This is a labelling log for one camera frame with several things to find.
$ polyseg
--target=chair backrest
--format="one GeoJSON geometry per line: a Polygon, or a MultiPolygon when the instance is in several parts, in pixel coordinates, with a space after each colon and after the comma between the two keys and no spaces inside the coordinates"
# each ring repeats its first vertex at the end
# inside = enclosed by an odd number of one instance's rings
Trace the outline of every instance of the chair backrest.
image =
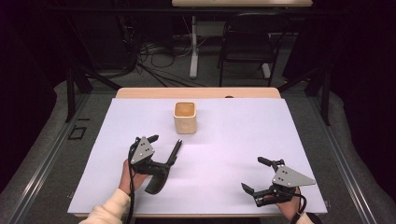
{"type": "Polygon", "coordinates": [[[226,21],[223,33],[285,33],[289,25],[289,18],[281,14],[241,12],[226,21]]]}

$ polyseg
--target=beige square cup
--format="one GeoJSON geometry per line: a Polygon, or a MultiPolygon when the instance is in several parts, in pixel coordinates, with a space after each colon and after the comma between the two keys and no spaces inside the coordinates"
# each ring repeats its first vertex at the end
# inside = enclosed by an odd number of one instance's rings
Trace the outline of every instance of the beige square cup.
{"type": "Polygon", "coordinates": [[[195,133],[197,131],[196,108],[194,102],[177,102],[174,120],[177,133],[195,133]]]}

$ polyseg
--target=black chair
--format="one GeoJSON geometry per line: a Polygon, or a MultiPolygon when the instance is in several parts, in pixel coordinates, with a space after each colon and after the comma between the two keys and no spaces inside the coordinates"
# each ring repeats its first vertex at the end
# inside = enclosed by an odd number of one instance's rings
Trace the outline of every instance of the black chair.
{"type": "Polygon", "coordinates": [[[224,25],[219,55],[219,85],[222,86],[224,62],[271,63],[268,86],[271,86],[280,43],[290,21],[280,14],[243,12],[231,16],[224,25]]]}

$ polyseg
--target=table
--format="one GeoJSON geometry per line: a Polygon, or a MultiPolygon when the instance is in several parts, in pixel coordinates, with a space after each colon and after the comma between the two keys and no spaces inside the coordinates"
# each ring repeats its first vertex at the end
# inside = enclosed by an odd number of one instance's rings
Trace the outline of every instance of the table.
{"type": "MultiPolygon", "coordinates": [[[[174,7],[311,7],[312,0],[173,0],[174,7]]],[[[192,16],[192,55],[190,78],[197,78],[198,48],[197,48],[197,21],[192,16]]],[[[269,76],[268,64],[262,68],[264,75],[269,76]]]]}
{"type": "MultiPolygon", "coordinates": [[[[152,144],[155,161],[166,160],[177,139],[183,145],[163,190],[147,194],[147,180],[135,193],[135,217],[279,215],[275,205],[256,207],[241,187],[241,182],[256,190],[271,185],[274,171],[257,162],[260,156],[284,159],[290,168],[314,178],[287,105],[275,88],[126,88],[107,111],[68,213],[87,216],[103,203],[119,183],[134,138],[151,134],[160,136],[152,144]],[[230,95],[235,98],[224,98],[230,95]],[[181,100],[197,104],[196,134],[174,130],[173,106],[181,100]]],[[[302,187],[302,192],[308,200],[306,211],[327,213],[317,185],[302,187]]]]}

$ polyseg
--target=hand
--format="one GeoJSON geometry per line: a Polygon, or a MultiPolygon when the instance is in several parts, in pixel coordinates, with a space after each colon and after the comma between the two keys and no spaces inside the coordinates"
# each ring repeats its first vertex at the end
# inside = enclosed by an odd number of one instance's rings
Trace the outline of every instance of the hand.
{"type": "MultiPolygon", "coordinates": [[[[143,182],[145,179],[148,177],[148,175],[141,175],[141,174],[135,174],[134,175],[134,190],[137,190],[142,186],[143,182]]],[[[125,160],[122,166],[122,174],[121,174],[121,180],[119,184],[119,189],[124,191],[126,194],[131,194],[131,189],[130,189],[130,183],[131,183],[131,177],[129,176],[129,165],[128,165],[128,160],[125,160]]]]}
{"type": "MultiPolygon", "coordinates": [[[[300,189],[297,188],[295,193],[299,194],[300,189]]],[[[277,203],[276,206],[277,206],[277,208],[279,208],[279,210],[283,214],[283,216],[285,218],[287,218],[288,221],[291,221],[299,210],[300,197],[293,196],[289,202],[277,203]]]]}

